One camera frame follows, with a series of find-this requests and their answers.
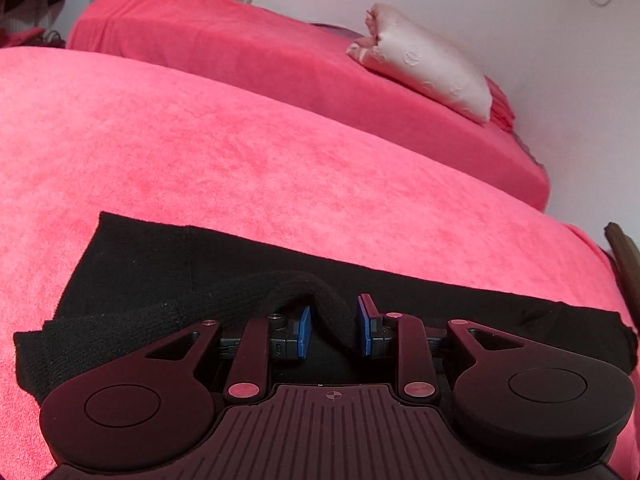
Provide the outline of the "pink bed cover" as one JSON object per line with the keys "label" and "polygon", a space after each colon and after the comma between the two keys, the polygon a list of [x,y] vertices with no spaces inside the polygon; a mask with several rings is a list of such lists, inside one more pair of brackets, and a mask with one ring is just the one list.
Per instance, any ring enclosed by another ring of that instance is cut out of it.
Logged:
{"label": "pink bed cover", "polygon": [[72,50],[182,70],[310,110],[546,208],[549,177],[515,133],[370,72],[348,56],[349,43],[234,0],[96,0],[67,41]]}
{"label": "pink bed cover", "polygon": [[626,312],[589,237],[492,186],[220,82],[116,56],[1,53],[1,472],[53,467],[15,378],[103,211],[451,284]]}

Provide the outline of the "near pink bed cover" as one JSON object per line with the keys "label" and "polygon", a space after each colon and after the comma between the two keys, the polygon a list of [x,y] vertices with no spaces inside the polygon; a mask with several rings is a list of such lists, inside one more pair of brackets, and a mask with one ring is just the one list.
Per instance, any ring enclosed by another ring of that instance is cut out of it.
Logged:
{"label": "near pink bed cover", "polygon": [[589,237],[492,186],[220,82],[116,56],[1,53],[1,472],[53,467],[15,378],[103,211],[451,284],[626,312]]}

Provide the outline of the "far pink bed cover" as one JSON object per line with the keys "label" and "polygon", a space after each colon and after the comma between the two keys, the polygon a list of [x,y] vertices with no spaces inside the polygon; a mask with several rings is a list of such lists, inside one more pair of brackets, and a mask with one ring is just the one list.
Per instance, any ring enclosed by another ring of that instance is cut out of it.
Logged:
{"label": "far pink bed cover", "polygon": [[96,0],[67,41],[72,50],[182,70],[310,110],[546,208],[549,177],[515,133],[370,72],[348,56],[349,43],[234,0]]}

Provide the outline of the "dark wooden headboard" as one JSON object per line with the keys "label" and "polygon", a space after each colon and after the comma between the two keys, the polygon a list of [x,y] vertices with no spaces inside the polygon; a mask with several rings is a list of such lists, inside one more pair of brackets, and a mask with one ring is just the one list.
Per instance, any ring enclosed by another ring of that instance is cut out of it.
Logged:
{"label": "dark wooden headboard", "polygon": [[617,268],[618,284],[634,326],[640,322],[640,255],[634,240],[615,222],[604,228]]}

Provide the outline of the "black knit pants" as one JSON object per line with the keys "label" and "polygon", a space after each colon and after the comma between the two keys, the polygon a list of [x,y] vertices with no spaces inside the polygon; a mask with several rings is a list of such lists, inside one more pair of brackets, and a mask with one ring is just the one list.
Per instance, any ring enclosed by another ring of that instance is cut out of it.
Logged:
{"label": "black knit pants", "polygon": [[638,363],[638,339],[615,312],[409,278],[195,226],[101,214],[52,320],[16,333],[16,380],[42,401],[66,380],[211,318],[308,309],[312,334],[296,380],[358,374],[357,298],[441,328],[465,318],[609,362]]}

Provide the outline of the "red pillow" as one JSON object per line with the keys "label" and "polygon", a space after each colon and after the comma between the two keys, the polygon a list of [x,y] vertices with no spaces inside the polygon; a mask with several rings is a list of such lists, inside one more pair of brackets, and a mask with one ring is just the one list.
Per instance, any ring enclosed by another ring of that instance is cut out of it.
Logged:
{"label": "red pillow", "polygon": [[486,77],[491,95],[490,121],[507,133],[514,133],[515,114],[498,84]]}

